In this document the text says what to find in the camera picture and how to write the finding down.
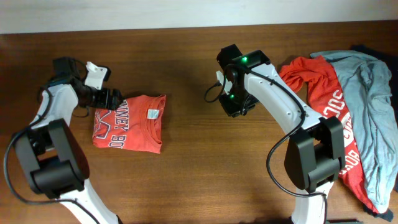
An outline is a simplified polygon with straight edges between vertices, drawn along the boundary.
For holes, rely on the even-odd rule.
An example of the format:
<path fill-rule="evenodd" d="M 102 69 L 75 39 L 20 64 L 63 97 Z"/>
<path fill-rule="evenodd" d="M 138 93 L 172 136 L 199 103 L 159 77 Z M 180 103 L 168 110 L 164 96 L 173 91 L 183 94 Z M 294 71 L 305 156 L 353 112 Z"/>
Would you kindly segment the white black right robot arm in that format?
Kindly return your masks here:
<path fill-rule="evenodd" d="M 273 183 L 295 197 L 292 223 L 326 223 L 328 194 L 345 166 L 343 125 L 332 116 L 311 109 L 281 79 L 270 59 L 261 51 L 243 54 L 236 45 L 220 50 L 221 69 L 216 76 L 222 89 L 216 97 L 230 117 L 245 115 L 262 104 L 284 132 L 271 148 L 266 169 Z M 283 187 L 271 174 L 271 157 L 287 142 L 285 171 L 296 191 Z"/>

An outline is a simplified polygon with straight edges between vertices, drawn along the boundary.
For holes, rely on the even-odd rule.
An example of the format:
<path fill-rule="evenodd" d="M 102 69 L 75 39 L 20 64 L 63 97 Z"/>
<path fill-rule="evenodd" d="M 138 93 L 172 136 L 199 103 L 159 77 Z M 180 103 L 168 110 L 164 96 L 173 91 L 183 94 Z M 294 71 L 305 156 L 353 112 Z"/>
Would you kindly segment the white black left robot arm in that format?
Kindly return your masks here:
<path fill-rule="evenodd" d="M 4 155 L 4 176 L 11 193 L 28 205 L 59 203 L 80 223 L 120 223 L 94 190 L 90 168 L 70 121 L 74 110 L 98 108 L 114 111 L 121 92 L 103 87 L 111 70 L 71 57 L 53 60 L 55 75 L 40 87 L 42 101 L 34 120 L 13 135 Z M 14 150 L 30 189 L 46 200 L 29 200 L 17 193 L 8 172 Z"/>

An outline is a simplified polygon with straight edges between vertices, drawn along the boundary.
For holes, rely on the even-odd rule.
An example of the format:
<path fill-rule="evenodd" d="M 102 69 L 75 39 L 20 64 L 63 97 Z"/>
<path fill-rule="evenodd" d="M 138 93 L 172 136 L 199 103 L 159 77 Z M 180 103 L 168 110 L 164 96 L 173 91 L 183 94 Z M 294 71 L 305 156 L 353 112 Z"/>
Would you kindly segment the orange red t-shirt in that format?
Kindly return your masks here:
<path fill-rule="evenodd" d="M 97 109 L 93 145 L 98 148 L 161 153 L 165 103 L 165 95 L 141 95 L 124 100 L 116 110 Z"/>

